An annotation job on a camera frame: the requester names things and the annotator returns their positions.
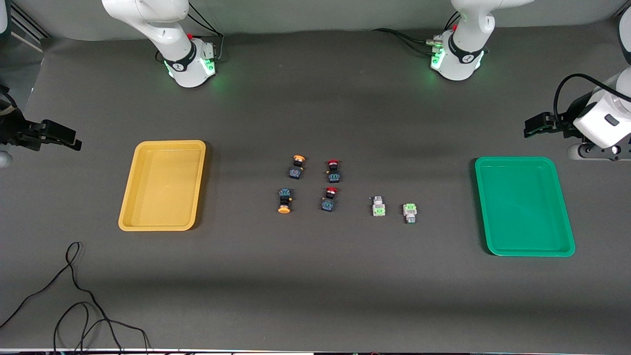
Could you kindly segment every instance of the yellow tray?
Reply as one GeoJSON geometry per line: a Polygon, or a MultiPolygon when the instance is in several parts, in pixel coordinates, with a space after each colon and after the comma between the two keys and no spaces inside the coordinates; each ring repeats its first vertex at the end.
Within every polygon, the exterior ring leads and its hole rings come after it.
{"type": "Polygon", "coordinates": [[[205,156],[201,140],[140,143],[131,162],[119,227],[127,232],[190,229],[205,156]]]}

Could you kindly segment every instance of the gray wall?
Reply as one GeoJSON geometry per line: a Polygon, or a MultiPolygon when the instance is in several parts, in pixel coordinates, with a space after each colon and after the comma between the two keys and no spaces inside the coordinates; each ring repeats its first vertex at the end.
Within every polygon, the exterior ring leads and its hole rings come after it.
{"type": "MultiPolygon", "coordinates": [[[[56,37],[136,39],[140,33],[108,16],[100,0],[14,0],[56,37]]],[[[500,27],[577,25],[605,19],[625,0],[536,0],[495,12],[500,27]]],[[[192,0],[225,33],[439,28],[453,12],[449,0],[192,0]]],[[[185,30],[206,34],[190,20],[185,30]]]]}

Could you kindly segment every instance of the tray rim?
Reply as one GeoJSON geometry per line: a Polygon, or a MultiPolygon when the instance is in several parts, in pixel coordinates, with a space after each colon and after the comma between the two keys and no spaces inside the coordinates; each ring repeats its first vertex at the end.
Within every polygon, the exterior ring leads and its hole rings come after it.
{"type": "Polygon", "coordinates": [[[123,196],[121,212],[119,214],[118,225],[119,228],[125,232],[181,232],[188,231],[195,224],[195,220],[197,219],[197,209],[199,203],[199,192],[201,191],[201,181],[202,181],[202,173],[204,171],[204,162],[206,161],[206,143],[201,140],[148,140],[142,141],[134,149],[134,157],[131,160],[131,168],[129,169],[129,175],[127,177],[127,185],[125,187],[125,194],[123,196]],[[193,197],[193,206],[191,212],[191,220],[185,226],[160,226],[160,227],[150,227],[150,226],[127,226],[123,222],[124,216],[127,212],[128,202],[129,202],[129,194],[131,193],[131,182],[133,180],[133,176],[138,168],[136,164],[138,161],[138,157],[140,155],[140,151],[143,147],[147,145],[157,145],[157,144],[197,144],[200,148],[201,154],[199,155],[199,165],[198,165],[198,176],[196,179],[196,187],[195,194],[193,197]]]}
{"type": "Polygon", "coordinates": [[[561,183],[560,180],[558,178],[558,172],[557,172],[557,167],[554,164],[554,162],[552,160],[550,160],[547,157],[528,157],[528,156],[521,156],[521,157],[509,157],[509,156],[498,156],[498,157],[493,157],[493,156],[484,156],[484,157],[479,157],[476,159],[475,161],[475,172],[476,172],[476,180],[477,180],[477,184],[478,184],[478,198],[480,199],[480,208],[481,208],[481,214],[482,214],[482,220],[484,223],[484,234],[485,234],[485,238],[487,241],[487,247],[489,249],[489,251],[491,251],[491,253],[497,255],[497,256],[528,256],[528,257],[557,257],[557,258],[566,258],[569,256],[572,256],[574,254],[574,252],[576,251],[576,245],[574,242],[574,233],[572,232],[572,226],[570,224],[570,218],[567,214],[567,207],[565,206],[565,199],[563,197],[563,190],[561,188],[561,183]],[[495,247],[493,247],[493,243],[492,243],[492,239],[491,239],[491,235],[490,235],[490,231],[488,228],[488,216],[486,213],[486,200],[484,197],[484,188],[483,188],[483,184],[481,182],[481,165],[488,160],[511,160],[511,161],[515,161],[515,160],[522,160],[522,161],[537,161],[540,160],[542,162],[545,162],[546,164],[548,164],[554,174],[553,174],[553,182],[554,182],[554,187],[555,187],[555,192],[558,195],[560,201],[562,202],[562,206],[561,206],[561,213],[562,213],[562,217],[563,218],[563,224],[565,225],[565,228],[567,230],[567,233],[565,234],[565,237],[568,239],[570,248],[568,251],[519,251],[519,250],[515,250],[515,251],[499,251],[497,249],[495,249],[495,247]]]}

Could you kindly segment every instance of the cable connector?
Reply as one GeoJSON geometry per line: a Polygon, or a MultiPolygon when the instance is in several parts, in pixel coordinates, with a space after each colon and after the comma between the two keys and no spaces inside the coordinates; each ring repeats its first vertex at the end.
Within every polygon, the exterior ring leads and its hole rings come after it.
{"type": "Polygon", "coordinates": [[[430,47],[442,48],[442,40],[439,39],[426,39],[425,45],[429,45],[430,47]]]}

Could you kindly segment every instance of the gray table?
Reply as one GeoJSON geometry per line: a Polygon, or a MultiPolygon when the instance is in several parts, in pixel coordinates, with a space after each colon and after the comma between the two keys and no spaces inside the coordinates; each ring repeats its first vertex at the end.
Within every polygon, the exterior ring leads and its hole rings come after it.
{"type": "MultiPolygon", "coordinates": [[[[374,32],[231,36],[218,76],[195,89],[166,75],[148,41],[50,42],[26,114],[85,144],[13,150],[0,171],[0,314],[78,240],[80,282],[155,348],[628,354],[631,164],[570,161],[575,140],[522,137],[564,76],[626,67],[615,28],[497,30],[461,83],[374,32]],[[135,146],[177,139],[213,148],[198,227],[120,231],[135,146]],[[309,158],[300,181],[285,177],[294,154],[309,158]],[[484,252],[471,175],[484,155],[556,163],[574,256],[484,252]],[[333,214],[319,211],[328,159],[345,177],[333,214]],[[282,187],[296,191],[290,215],[276,212],[282,187]],[[387,217],[370,216],[372,195],[387,217]]],[[[570,83],[562,105],[590,89],[570,83]]],[[[68,279],[0,331],[3,348],[52,346],[61,313],[85,299],[68,279]]],[[[61,328],[68,346],[82,317],[61,328]]],[[[142,347],[137,333],[119,338],[142,347]]],[[[113,347],[104,329],[93,346],[113,347]]]]}

